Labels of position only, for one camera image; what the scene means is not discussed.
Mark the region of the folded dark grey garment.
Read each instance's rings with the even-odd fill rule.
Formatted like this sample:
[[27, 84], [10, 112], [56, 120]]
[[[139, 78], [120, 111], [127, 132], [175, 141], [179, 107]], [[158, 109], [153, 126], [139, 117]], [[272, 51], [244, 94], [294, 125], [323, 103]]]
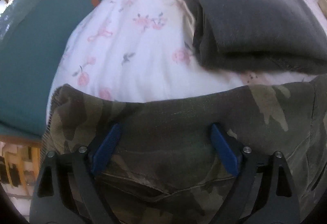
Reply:
[[303, 0], [184, 0], [207, 69], [326, 73], [326, 33]]

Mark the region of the camouflage pants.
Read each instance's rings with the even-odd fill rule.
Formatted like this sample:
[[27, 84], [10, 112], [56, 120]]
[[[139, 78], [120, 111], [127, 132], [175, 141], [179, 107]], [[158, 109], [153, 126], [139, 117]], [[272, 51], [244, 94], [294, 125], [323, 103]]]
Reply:
[[233, 184], [209, 138], [219, 123], [259, 153], [281, 151], [307, 217], [326, 190], [326, 76], [182, 100], [102, 100], [63, 85], [52, 96], [43, 153], [71, 153], [113, 123], [122, 136], [97, 179], [122, 223], [208, 223]]

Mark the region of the white floral bed sheet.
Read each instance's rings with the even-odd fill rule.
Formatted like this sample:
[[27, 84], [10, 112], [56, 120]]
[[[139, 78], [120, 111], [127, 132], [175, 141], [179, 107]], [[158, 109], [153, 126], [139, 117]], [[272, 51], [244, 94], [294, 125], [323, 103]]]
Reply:
[[[301, 2], [325, 28], [318, 0]], [[50, 91], [68, 84], [104, 100], [151, 102], [308, 82], [326, 74], [316, 62], [304, 71], [205, 69], [192, 45], [194, 29], [183, 0], [102, 0], [70, 35]]]

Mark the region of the teal orange bed footboard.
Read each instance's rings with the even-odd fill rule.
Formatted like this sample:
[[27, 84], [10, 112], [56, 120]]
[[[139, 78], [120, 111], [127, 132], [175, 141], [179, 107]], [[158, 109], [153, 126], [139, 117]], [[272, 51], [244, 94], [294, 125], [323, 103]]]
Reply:
[[100, 1], [14, 0], [3, 12], [2, 140], [41, 139], [50, 88], [66, 42]]

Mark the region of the yellow wooden rack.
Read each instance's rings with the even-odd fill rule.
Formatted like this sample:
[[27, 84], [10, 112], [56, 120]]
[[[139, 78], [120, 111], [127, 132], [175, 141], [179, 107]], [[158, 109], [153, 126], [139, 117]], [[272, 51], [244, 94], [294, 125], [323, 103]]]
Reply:
[[32, 194], [32, 185], [36, 182], [40, 169], [40, 148], [1, 142], [1, 157], [8, 176], [9, 185], [15, 187], [11, 169], [18, 171], [18, 186], [25, 196]]

